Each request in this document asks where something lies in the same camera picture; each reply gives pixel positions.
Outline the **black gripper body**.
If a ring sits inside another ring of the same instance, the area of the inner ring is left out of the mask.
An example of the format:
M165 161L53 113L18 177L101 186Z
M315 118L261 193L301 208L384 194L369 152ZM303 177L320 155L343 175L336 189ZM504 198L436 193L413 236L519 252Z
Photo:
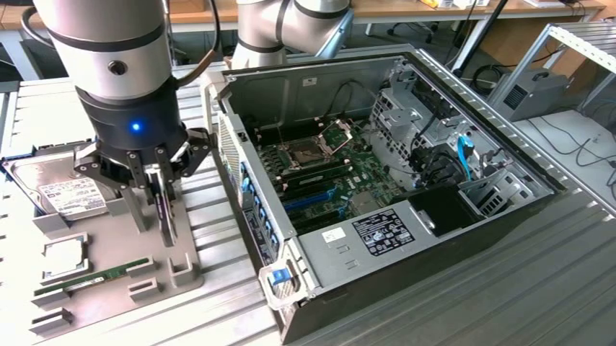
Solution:
M177 80L170 77L150 94L125 100L95 98L77 89L98 137L103 156L127 164L127 153L140 155L142 164L156 164L156 148L172 156L188 140L181 121Z

